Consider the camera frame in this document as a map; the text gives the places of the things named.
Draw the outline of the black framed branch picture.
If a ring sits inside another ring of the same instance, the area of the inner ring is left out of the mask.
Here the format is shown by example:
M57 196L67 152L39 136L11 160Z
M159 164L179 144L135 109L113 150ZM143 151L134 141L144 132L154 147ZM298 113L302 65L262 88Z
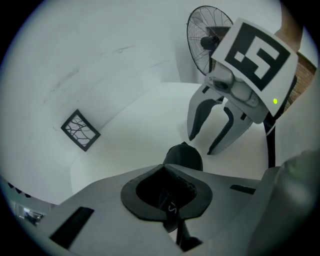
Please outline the black framed branch picture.
M101 136L78 109L60 128L84 152Z

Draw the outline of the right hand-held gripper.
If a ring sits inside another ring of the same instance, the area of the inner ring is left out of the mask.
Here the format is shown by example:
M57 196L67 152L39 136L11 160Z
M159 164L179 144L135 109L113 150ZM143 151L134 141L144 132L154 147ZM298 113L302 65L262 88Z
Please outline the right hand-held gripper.
M238 18L212 54L215 70L189 101L187 133L192 141L215 105L227 102L228 121L209 147L217 155L236 141L252 123L275 116L290 90L297 54L263 27Z

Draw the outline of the black metal frame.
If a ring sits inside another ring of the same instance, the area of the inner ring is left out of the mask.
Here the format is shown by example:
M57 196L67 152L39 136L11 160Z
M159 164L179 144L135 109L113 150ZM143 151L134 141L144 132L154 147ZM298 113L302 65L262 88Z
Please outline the black metal frame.
M275 120L271 115L267 115L266 119L263 121L266 141L267 141L267 151L268 151L268 168L275 166L275 130L274 130Z

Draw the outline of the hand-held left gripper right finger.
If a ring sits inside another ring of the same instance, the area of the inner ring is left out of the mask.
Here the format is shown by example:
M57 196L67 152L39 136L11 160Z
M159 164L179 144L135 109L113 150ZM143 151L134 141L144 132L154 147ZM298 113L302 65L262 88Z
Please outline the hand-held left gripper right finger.
M179 229L187 237L188 251L172 242L164 245L164 256L247 256L254 226L258 223L253 193L233 189L233 185L252 190L259 187L259 180L223 176L167 164L170 171L177 171L183 179L190 179L200 196L210 188L209 204L196 217L182 221Z

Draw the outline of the black oblong case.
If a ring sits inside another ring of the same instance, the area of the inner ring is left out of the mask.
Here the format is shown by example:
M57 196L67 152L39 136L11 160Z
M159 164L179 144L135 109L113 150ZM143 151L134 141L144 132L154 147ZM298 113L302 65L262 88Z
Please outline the black oblong case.
M168 150L163 164L179 165L200 172L203 171L203 160L200 153L185 141Z

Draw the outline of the person's right forearm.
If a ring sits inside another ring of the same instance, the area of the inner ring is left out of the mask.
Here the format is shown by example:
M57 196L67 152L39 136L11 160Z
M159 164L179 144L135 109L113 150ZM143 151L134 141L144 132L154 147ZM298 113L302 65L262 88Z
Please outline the person's right forearm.
M297 53L301 47L303 26L296 21L283 2L280 2L280 9L281 26L274 34Z

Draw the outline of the black standing fan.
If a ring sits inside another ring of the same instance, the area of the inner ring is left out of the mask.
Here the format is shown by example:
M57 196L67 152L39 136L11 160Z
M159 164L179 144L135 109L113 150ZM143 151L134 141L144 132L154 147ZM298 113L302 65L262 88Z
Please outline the black standing fan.
M233 21L222 10L210 5L197 7L187 21L187 43L194 64L206 76L214 66L214 51L219 46Z

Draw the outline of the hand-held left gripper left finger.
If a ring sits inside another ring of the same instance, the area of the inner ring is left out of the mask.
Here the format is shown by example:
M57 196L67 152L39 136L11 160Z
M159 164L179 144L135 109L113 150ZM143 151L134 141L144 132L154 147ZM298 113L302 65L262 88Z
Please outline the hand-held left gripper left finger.
M50 237L78 208L93 210L69 250L79 256L179 256L161 222L144 221L121 201L122 187L153 166L98 180L57 205L37 227Z

